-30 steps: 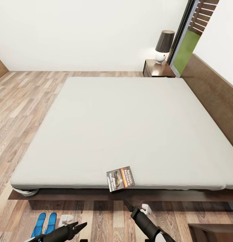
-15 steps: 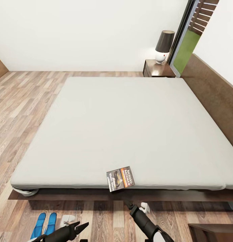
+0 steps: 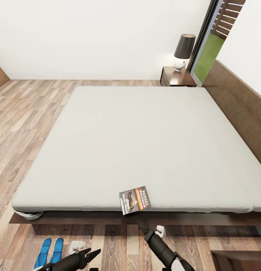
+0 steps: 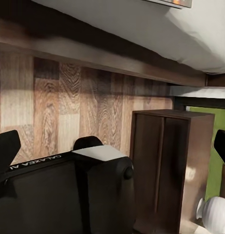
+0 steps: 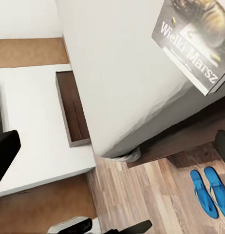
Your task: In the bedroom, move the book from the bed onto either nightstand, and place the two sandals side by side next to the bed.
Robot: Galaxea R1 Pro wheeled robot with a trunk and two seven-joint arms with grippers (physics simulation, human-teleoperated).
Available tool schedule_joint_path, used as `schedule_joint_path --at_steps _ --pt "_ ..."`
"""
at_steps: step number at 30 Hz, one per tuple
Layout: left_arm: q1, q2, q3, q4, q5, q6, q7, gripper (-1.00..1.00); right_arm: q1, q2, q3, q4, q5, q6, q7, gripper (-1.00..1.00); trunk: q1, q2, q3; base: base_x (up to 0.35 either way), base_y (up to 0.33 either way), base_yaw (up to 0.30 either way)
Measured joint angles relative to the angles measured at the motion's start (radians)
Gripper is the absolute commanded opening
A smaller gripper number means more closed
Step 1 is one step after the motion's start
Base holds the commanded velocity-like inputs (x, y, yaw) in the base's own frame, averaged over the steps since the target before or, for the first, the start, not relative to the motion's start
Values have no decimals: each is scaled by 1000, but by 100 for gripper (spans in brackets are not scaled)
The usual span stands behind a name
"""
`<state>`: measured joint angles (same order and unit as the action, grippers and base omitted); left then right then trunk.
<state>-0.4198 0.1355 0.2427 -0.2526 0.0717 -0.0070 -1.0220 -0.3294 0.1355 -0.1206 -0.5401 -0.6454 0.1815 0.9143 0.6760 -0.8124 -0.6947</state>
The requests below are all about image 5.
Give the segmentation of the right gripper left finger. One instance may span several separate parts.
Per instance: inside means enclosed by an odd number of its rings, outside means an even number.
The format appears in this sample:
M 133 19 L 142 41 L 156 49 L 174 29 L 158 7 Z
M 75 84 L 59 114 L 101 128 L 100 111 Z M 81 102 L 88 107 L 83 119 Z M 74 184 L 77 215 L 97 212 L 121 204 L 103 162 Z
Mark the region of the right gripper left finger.
M 0 181 L 21 148 L 17 130 L 0 134 Z

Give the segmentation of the hardback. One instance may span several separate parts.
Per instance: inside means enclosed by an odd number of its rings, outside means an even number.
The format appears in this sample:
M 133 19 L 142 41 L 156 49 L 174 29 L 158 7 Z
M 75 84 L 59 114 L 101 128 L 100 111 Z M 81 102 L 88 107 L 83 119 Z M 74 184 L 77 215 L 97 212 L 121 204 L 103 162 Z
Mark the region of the hardback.
M 225 83 L 225 0 L 165 0 L 151 37 L 204 97 Z

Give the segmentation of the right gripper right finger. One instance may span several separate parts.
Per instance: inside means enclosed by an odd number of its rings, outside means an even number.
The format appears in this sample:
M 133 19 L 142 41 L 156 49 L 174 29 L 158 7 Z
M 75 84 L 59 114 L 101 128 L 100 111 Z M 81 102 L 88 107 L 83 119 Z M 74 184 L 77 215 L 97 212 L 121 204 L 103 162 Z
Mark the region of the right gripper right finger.
M 215 137 L 214 147 L 225 162 L 225 130 L 218 130 Z

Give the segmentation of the sandal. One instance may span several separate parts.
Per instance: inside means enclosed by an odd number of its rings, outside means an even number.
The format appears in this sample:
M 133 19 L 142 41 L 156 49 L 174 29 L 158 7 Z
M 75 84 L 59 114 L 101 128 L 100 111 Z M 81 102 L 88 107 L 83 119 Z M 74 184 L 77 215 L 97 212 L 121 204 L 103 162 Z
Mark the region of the sandal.
M 195 191 L 198 194 L 198 199 L 204 211 L 213 219 L 217 219 L 219 216 L 218 210 L 215 206 L 214 200 L 210 197 L 209 193 L 205 188 L 200 173 L 197 170 L 193 169 L 190 171 L 190 175 L 194 182 Z
M 211 189 L 213 189 L 215 193 L 215 197 L 217 200 L 216 204 L 225 216 L 225 186 L 221 182 L 214 168 L 209 166 L 204 169 L 204 172 L 210 182 L 210 191 Z

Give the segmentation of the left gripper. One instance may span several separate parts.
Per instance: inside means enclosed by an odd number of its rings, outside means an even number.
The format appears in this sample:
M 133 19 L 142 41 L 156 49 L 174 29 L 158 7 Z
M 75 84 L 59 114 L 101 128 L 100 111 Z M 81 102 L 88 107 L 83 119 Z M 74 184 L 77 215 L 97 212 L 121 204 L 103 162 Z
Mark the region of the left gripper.
M 140 222 L 136 225 L 133 225 L 133 226 L 130 226 L 126 229 L 123 229 L 120 232 L 118 232 L 117 229 L 115 229 L 115 230 L 112 229 L 104 234 L 143 234 L 151 227 L 152 227 L 151 221 L 145 220 L 145 221 Z

